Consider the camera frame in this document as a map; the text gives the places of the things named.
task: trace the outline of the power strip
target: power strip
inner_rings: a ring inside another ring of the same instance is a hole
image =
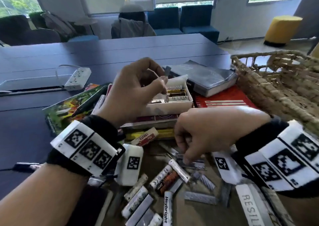
[[[89,68],[78,68],[70,77],[70,79],[64,85],[67,91],[81,90],[84,88],[87,80],[91,75],[91,69]]]

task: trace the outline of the black pen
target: black pen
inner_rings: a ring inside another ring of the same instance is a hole
[[[88,111],[90,108],[93,107],[93,104],[97,102],[102,94],[105,94],[107,91],[108,84],[103,86],[99,91],[97,91],[92,97],[82,103],[71,115],[71,117],[77,116],[83,112]]]

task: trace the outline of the blue table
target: blue table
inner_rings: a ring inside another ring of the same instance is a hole
[[[230,55],[200,34],[139,37],[0,48],[0,83],[6,79],[50,76],[61,64],[90,67],[88,83],[112,82],[125,65],[142,57],[160,65],[193,60],[230,67]],[[73,68],[59,68],[70,74]],[[53,139],[42,109],[70,97],[67,91],[0,97],[0,169],[16,162],[44,162]],[[0,199],[29,174],[0,172]]]

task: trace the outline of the hand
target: hand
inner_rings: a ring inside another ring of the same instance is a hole
[[[265,112],[245,106],[193,108],[179,116],[175,139],[188,164],[205,152],[227,150],[270,120]]]
[[[167,77],[152,59],[145,57],[123,67],[96,115],[116,128],[136,119],[159,93],[166,94]]]

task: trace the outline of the woven basket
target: woven basket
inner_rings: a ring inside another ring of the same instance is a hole
[[[270,56],[265,65],[257,60]],[[233,55],[238,86],[261,110],[295,119],[319,136],[319,59],[299,51]]]

